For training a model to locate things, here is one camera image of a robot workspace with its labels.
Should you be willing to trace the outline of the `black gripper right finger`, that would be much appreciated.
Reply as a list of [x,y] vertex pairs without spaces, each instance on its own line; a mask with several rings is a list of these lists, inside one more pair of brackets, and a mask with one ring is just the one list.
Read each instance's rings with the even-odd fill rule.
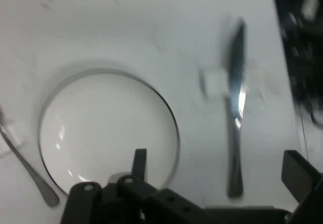
[[281,179],[298,202],[286,223],[322,223],[322,173],[298,151],[285,150]]

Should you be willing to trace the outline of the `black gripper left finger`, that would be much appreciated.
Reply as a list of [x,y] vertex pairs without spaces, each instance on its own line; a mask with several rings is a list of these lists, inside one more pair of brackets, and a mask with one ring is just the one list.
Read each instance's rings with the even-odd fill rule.
[[136,149],[131,172],[116,183],[74,185],[61,223],[209,223],[204,209],[145,182],[146,158],[146,149]]

